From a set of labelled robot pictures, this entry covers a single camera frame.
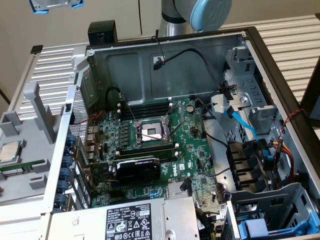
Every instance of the warning label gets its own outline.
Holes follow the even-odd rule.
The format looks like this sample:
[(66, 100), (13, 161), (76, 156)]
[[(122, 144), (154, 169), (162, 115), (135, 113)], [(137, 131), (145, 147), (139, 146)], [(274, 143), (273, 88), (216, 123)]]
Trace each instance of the warning label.
[(152, 240), (151, 204), (107, 210), (105, 240)]

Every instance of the motherboard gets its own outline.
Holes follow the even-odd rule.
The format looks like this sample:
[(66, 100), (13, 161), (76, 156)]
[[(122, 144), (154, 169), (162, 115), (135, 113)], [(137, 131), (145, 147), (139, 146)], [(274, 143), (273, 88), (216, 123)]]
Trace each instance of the motherboard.
[[(122, 115), (119, 110), (109, 111), (89, 127), (86, 151), (91, 163), (85, 169), (95, 186), (93, 208), (183, 194), (193, 196), (203, 211), (218, 211), (215, 179), (203, 174), (214, 174), (214, 168), (207, 137), (202, 134), (201, 108), (189, 98), (152, 107), (159, 105), (163, 106), (161, 116), (137, 118), (139, 111), (133, 108), (127, 115), (125, 109)], [(128, 119), (132, 114), (135, 119)], [(150, 182), (119, 182), (119, 176), (114, 175), (121, 163), (135, 160), (159, 161), (159, 177)], [(181, 188), (183, 183), (187, 186), (185, 191)]]

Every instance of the wall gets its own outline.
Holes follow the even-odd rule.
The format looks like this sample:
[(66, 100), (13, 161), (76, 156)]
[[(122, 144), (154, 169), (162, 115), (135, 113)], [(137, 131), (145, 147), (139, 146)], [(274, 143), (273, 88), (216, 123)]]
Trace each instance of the wall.
[[(159, 27), (161, 0), (140, 0), (143, 34)], [(226, 24), (320, 13), (320, 0), (233, 0)], [(33, 45), (88, 41), (89, 24), (115, 19), (118, 37), (140, 35), (138, 0), (85, 0), (84, 7), (57, 8), (34, 15), (28, 0), (2, 0), (0, 8), (0, 88), (11, 99)], [(8, 105), (0, 97), (0, 113)]]

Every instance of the white slatted surface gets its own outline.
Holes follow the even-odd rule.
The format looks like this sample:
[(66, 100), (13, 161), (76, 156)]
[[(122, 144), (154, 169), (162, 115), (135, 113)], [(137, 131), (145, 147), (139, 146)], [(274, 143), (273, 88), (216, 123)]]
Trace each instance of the white slatted surface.
[[(294, 96), (300, 102), (320, 56), (320, 21), (310, 15), (229, 24), (221, 29), (245, 26), (257, 28)], [(43, 104), (49, 105), (53, 114), (60, 113), (68, 87), (73, 85), (73, 81), (69, 80), (74, 73), (72, 58), (84, 54), (87, 45), (88, 43), (82, 43), (44, 48), (31, 66), (32, 71), (26, 81), (39, 83)], [(30, 102), (23, 96), (20, 97), (20, 102), (16, 109), (20, 118), (33, 118), (35, 113)]]

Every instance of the green circuit board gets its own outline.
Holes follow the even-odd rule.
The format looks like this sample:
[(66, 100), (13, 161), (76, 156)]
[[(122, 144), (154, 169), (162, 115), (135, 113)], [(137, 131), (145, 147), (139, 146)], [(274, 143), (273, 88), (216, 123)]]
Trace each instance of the green circuit board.
[[(93, 172), (96, 190), (92, 200), (92, 207), (103, 207), (111, 204), (122, 203), (135, 199), (152, 199), (168, 197), (168, 184), (177, 183), (190, 177), (192, 180), (192, 195), (195, 203), (204, 211), (217, 210), (219, 204), (212, 201), (212, 193), (216, 191), (215, 179), (206, 177), (197, 166), (197, 159), (203, 164), (210, 154), (210, 148), (207, 138), (202, 138), (200, 123), (200, 108), (195, 107), (195, 101), (188, 98), (175, 99), (175, 104), (181, 101), (180, 107), (175, 107), (169, 115), (170, 130), (174, 129), (181, 122), (182, 111), (184, 111), (184, 122), (170, 136), (168, 145), (173, 143), (179, 144), (179, 149), (151, 151), (144, 154), (137, 154), (133, 157), (154, 157), (161, 161), (161, 177), (151, 184), (141, 185), (120, 185), (117, 182), (107, 182), (105, 173), (109, 163), (123, 161), (116, 159), (117, 147), (122, 150), (136, 149), (136, 128), (133, 126), (134, 121), (118, 121), (115, 112), (107, 112), (96, 123), (102, 129), (99, 144), (107, 143), (107, 152), (103, 153), (103, 161), (96, 152), (93, 156), (93, 163), (89, 164)], [(188, 114), (187, 106), (193, 106), (194, 112)], [(144, 143), (143, 147), (154, 145), (156, 141)], [(208, 163), (205, 168), (211, 174), (214, 174), (213, 167)]]

